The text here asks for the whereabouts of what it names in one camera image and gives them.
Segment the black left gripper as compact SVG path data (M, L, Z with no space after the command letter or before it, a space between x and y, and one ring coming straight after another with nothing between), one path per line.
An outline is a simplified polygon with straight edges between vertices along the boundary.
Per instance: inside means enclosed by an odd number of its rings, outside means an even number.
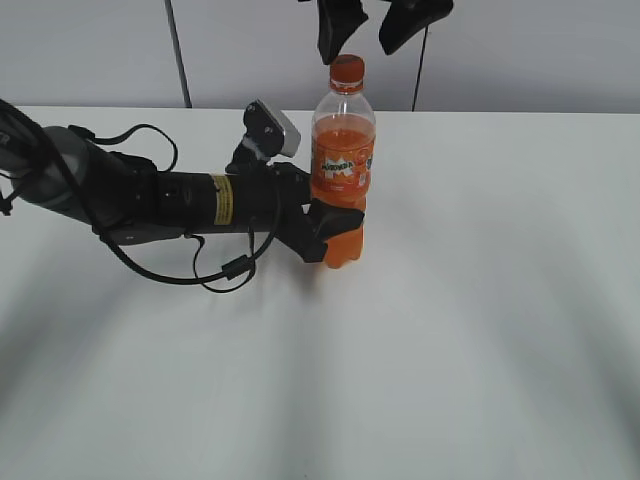
M276 162L249 175L232 176L232 231L253 226L270 232L305 263L323 262L328 241L362 226L364 212L311 200L310 174L290 162Z

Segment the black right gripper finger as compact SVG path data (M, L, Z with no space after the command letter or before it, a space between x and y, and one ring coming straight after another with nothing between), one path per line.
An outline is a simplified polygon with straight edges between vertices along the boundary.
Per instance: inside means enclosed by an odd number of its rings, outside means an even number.
M359 0L317 0L317 47L324 65L330 65L353 33L368 19Z
M453 0L392 0L379 30L379 42L386 55L397 52L414 35L446 18Z

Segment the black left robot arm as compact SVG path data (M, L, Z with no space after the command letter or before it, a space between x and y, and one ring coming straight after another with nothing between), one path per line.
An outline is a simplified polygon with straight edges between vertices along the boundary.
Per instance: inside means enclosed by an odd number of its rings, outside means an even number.
M119 246L192 235L267 232L305 262L323 261L330 239L361 227L357 208L328 205L311 195L310 176L288 160L300 133L260 100L243 114L246 131L224 173L161 170L151 160L115 151L135 133L112 138L69 125L41 127L1 105L1 171L14 198L85 224L97 221Z

